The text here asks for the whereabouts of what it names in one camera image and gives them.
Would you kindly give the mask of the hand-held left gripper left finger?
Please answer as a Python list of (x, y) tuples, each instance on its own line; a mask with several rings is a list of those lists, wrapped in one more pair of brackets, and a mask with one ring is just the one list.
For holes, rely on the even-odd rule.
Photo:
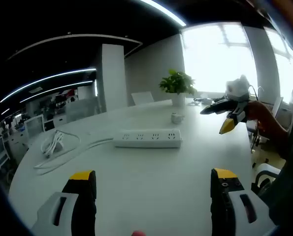
[(35, 236), (94, 236), (97, 183), (94, 170), (73, 174), (61, 192), (37, 211)]

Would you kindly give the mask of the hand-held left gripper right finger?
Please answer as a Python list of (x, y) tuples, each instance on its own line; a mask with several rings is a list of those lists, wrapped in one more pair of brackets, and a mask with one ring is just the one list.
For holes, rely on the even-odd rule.
[(210, 197), (213, 236), (271, 236), (277, 228), (268, 206), (229, 170), (211, 170)]

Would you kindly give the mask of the person's right hand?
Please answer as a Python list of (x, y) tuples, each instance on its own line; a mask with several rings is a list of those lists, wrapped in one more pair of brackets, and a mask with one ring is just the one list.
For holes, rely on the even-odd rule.
[(265, 119), (266, 107), (259, 101), (250, 101), (246, 107), (247, 120), (258, 120), (262, 122)]

